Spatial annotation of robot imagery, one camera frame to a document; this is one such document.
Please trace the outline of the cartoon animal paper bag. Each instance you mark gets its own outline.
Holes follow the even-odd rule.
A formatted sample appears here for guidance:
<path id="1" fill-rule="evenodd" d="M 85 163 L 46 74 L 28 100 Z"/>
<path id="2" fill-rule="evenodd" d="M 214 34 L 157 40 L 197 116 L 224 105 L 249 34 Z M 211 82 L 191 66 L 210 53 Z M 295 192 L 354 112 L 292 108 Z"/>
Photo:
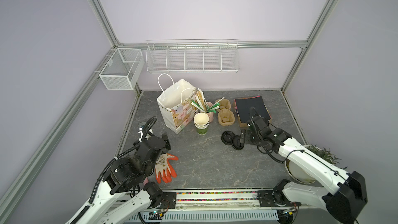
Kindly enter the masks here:
<path id="1" fill-rule="evenodd" d="M 184 79 L 175 82 L 168 88 L 161 88 L 162 93 L 157 98 L 157 103 L 165 125 L 174 133 L 180 133 L 199 112 L 192 105 L 196 101 L 197 89 Z"/>

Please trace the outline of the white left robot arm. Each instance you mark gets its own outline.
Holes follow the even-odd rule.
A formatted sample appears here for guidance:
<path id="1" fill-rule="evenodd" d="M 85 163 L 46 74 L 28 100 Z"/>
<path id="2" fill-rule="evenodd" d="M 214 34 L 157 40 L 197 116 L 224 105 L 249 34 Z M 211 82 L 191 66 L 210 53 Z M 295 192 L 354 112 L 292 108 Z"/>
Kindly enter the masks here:
<path id="1" fill-rule="evenodd" d="M 153 174 L 160 156 L 171 150 L 166 133 L 155 136 L 150 130 L 157 117 L 143 127 L 141 140 L 120 153 L 106 165 L 97 178 L 90 198 L 68 221 L 70 224 L 123 224 L 133 215 L 163 202 L 163 191 L 154 182 L 143 188 L 113 211 L 110 208 L 126 193 L 144 183 Z"/>

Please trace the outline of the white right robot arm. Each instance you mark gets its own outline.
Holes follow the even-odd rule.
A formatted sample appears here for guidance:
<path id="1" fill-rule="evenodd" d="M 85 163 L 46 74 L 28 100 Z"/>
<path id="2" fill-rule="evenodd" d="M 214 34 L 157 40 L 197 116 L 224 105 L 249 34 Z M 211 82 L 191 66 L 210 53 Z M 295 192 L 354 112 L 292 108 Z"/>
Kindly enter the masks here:
<path id="1" fill-rule="evenodd" d="M 318 181 L 319 187 L 282 180 L 273 190 L 278 205 L 298 202 L 327 211 L 341 224 L 356 224 L 368 203 L 365 178 L 358 172 L 346 170 L 325 161 L 300 144 L 291 134 L 269 123 L 254 107 L 247 122 L 255 145 L 274 161 L 290 161 Z"/>

